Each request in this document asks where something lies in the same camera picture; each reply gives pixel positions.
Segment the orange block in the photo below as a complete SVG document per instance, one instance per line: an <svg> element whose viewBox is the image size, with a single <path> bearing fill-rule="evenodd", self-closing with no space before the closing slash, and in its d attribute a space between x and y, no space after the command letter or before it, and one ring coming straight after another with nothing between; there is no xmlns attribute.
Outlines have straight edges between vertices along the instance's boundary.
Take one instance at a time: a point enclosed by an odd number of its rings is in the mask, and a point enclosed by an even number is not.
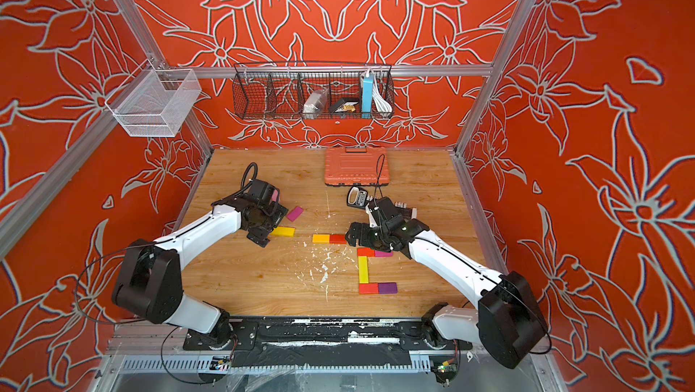
<svg viewBox="0 0 695 392"><path fill-rule="evenodd" d="M330 235L313 235L312 243L319 245L327 245L330 243Z"/></svg>

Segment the small red block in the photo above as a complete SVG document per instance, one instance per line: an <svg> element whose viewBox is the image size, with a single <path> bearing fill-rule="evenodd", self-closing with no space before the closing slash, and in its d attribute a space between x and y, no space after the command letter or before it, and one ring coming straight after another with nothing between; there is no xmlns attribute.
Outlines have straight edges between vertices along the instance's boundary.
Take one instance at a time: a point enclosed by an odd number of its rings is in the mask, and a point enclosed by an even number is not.
<svg viewBox="0 0 695 392"><path fill-rule="evenodd" d="M347 243L347 240L344 235L337 234L337 235L330 235L329 236L329 243L333 245L345 245Z"/></svg>

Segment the bright yellow block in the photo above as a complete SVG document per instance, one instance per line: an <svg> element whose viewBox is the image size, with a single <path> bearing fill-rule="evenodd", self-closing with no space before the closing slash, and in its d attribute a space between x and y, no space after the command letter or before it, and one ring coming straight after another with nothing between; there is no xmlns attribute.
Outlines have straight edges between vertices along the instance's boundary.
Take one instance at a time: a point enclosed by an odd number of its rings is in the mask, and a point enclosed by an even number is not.
<svg viewBox="0 0 695 392"><path fill-rule="evenodd" d="M273 236L293 237L296 229L293 227L276 227L271 234Z"/></svg>

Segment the long red block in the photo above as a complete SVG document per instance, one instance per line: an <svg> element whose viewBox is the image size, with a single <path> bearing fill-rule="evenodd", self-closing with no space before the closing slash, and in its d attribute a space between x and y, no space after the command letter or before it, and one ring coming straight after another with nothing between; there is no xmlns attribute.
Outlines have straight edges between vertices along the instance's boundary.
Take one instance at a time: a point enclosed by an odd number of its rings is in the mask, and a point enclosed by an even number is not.
<svg viewBox="0 0 695 392"><path fill-rule="evenodd" d="M379 294L379 284L378 283L361 283L358 286L358 292L360 294Z"/></svg>

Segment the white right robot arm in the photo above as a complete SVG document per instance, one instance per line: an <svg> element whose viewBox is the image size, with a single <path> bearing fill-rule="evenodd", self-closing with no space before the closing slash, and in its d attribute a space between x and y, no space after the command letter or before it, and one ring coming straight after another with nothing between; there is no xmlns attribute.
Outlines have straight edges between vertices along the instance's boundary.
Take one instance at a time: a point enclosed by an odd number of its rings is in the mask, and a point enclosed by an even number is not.
<svg viewBox="0 0 695 392"><path fill-rule="evenodd" d="M547 336L548 325L527 280L516 272L502 274L448 245L427 225L414 219L389 231L354 222L345 235L352 247L398 252L424 265L458 290L477 314L439 303L422 318L425 341L483 345L505 368L516 368Z"/></svg>

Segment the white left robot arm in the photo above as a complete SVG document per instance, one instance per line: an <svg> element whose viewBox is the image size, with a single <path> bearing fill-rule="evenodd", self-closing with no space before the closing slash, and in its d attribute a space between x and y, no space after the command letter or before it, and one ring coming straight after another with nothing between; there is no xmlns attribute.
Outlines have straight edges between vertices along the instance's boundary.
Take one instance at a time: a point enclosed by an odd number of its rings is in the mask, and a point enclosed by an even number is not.
<svg viewBox="0 0 695 392"><path fill-rule="evenodd" d="M113 303L149 323L166 323L215 341L228 341L229 313L189 296L183 286L183 271L208 248L240 230L253 243L265 247L287 213L288 209L276 202L266 210L246 200L235 205L217 203L169 236L134 242L123 258L111 296Z"/></svg>

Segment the dark purple block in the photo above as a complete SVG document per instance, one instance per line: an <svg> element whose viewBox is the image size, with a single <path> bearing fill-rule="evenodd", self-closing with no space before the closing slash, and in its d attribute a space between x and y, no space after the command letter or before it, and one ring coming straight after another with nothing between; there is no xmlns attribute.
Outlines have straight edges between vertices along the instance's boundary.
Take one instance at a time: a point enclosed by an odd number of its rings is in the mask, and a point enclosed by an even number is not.
<svg viewBox="0 0 695 392"><path fill-rule="evenodd" d="M397 294L397 283L378 283L379 294Z"/></svg>

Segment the red cube block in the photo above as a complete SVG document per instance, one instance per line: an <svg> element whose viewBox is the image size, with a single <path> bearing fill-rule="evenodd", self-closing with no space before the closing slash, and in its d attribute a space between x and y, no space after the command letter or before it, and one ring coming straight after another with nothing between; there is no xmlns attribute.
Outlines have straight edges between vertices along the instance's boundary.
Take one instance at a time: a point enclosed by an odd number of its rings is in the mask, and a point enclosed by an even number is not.
<svg viewBox="0 0 695 392"><path fill-rule="evenodd" d="M358 249L358 257L375 257L376 252L373 249L360 247Z"/></svg>

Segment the lime yellow long block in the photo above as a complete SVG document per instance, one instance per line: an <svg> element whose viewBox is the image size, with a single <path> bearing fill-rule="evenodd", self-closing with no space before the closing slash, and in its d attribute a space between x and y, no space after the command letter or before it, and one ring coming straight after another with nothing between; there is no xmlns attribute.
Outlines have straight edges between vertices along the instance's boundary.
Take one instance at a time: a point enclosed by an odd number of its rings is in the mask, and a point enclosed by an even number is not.
<svg viewBox="0 0 695 392"><path fill-rule="evenodd" d="M367 256L360 256L358 258L358 281L360 284L369 284Z"/></svg>

